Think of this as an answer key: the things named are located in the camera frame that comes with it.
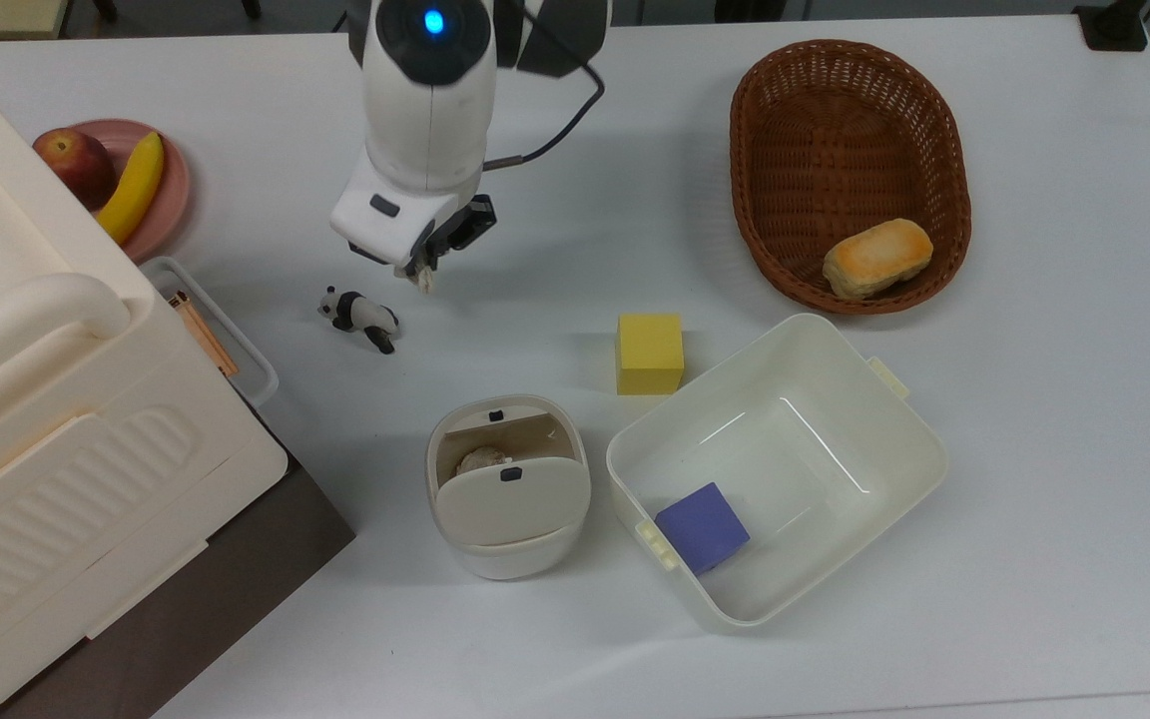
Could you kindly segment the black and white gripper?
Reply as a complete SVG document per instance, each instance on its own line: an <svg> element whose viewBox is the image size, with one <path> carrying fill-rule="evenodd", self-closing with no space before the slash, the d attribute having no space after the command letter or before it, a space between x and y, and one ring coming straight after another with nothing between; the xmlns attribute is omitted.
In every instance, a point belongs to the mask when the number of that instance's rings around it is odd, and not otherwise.
<svg viewBox="0 0 1150 719"><path fill-rule="evenodd" d="M361 150L329 223L356 255L417 281L421 268L437 269L443 257L491 231L497 215L486 193L467 202L462 191L402 190Z"/></svg>

